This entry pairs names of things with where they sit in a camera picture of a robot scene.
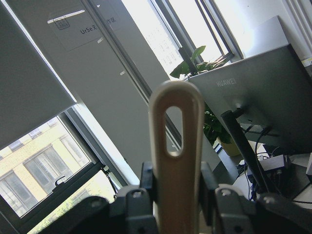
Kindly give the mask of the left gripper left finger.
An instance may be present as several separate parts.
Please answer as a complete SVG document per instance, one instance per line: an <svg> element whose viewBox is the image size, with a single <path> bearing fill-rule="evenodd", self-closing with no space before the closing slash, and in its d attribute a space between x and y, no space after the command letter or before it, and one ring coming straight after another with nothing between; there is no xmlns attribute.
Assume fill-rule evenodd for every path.
<svg viewBox="0 0 312 234"><path fill-rule="evenodd" d="M153 215L154 174L143 162L140 184L121 188L114 202L90 196L44 228L42 234L157 234Z"/></svg>

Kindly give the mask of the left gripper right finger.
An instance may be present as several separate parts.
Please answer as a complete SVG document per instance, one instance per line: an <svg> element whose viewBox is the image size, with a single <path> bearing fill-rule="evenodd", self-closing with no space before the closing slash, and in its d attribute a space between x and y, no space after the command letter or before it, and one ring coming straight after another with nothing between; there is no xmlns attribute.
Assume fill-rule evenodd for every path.
<svg viewBox="0 0 312 234"><path fill-rule="evenodd" d="M249 201L236 187L218 184L207 162L201 163L199 203L214 234L310 234L311 212L273 193Z"/></svg>

